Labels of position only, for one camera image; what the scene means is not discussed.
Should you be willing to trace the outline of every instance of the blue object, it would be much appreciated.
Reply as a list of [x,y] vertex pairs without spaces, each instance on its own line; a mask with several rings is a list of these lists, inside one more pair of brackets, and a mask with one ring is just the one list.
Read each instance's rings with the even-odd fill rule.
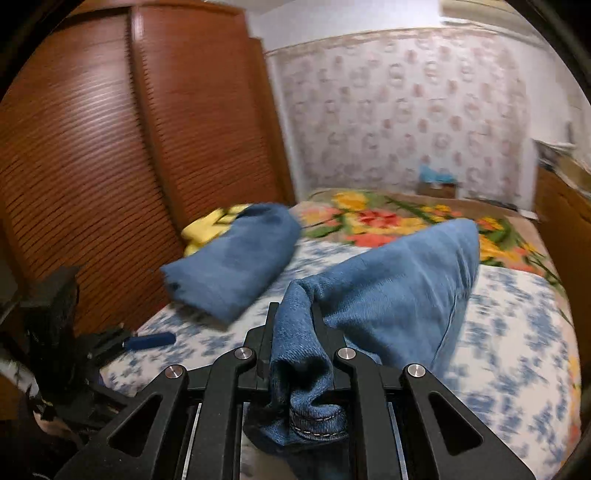
[[283,205],[259,203],[193,255],[163,266],[170,296],[228,325],[290,262],[301,227]]
[[136,350],[156,348],[159,346],[174,345],[176,341],[177,336],[173,332],[152,333],[150,335],[129,337],[124,342],[124,348],[128,352],[132,352]]
[[421,165],[418,179],[425,183],[457,183],[457,179],[451,173],[438,172],[427,165]]
[[300,479],[347,478],[346,413],[318,400],[333,366],[314,333],[312,303],[348,346],[392,367],[422,364],[442,378],[478,265],[476,224],[459,219],[292,281],[275,316],[271,403],[249,409],[249,438],[285,456]]

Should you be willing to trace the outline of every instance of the metal pin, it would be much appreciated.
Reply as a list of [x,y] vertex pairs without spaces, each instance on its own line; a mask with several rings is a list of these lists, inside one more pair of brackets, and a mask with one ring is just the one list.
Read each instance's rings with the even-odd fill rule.
[[408,374],[412,377],[421,378],[425,374],[425,367],[419,364],[412,364],[408,366]]
[[164,371],[164,375],[166,378],[178,378],[183,374],[183,367],[181,365],[170,365],[170,367],[166,367]]
[[247,360],[252,357],[252,350],[250,350],[247,346],[241,346],[234,350],[234,356],[239,360]]
[[355,355],[357,355],[357,353],[355,352],[355,350],[353,350],[352,348],[349,348],[348,346],[346,346],[345,348],[340,349],[336,353],[343,360],[351,360],[352,358],[355,358]]

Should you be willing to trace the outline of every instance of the denim jeans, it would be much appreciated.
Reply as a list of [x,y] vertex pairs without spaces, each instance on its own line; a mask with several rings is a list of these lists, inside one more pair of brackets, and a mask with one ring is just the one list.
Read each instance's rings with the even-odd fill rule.
[[319,403],[333,365],[314,333],[312,303],[351,348],[391,367],[419,363],[440,377],[478,265],[478,229],[459,219],[293,281],[275,316],[271,402],[250,406],[246,434],[262,450],[285,456],[301,479],[347,478],[346,413]]

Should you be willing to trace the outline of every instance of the floral bedspread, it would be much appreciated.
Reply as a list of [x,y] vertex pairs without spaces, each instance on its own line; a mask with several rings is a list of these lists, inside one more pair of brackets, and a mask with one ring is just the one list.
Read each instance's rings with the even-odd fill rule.
[[474,200],[365,190],[318,190],[293,208],[307,238],[380,247],[436,223],[469,218],[480,232],[480,262],[543,277],[572,323],[566,292],[535,227],[519,214]]
[[[173,304],[147,321],[140,334],[169,331],[175,345],[126,353],[102,370],[108,387],[135,394],[165,367],[211,364],[242,345],[264,324],[269,302],[281,301],[291,280],[325,270],[366,251],[302,239],[279,278],[227,329]],[[574,331],[560,316],[540,276],[481,266],[460,342],[443,382],[535,473],[549,479],[579,438],[580,378]],[[243,436],[241,479],[293,480],[287,464]]]

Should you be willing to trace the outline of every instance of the blue handle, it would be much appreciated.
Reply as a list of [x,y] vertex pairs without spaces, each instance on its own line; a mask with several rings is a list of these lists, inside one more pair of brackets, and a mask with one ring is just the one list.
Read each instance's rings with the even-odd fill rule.
[[172,332],[153,333],[152,335],[128,338],[125,341],[125,349],[128,352],[146,350],[148,348],[173,345],[176,341],[177,336]]

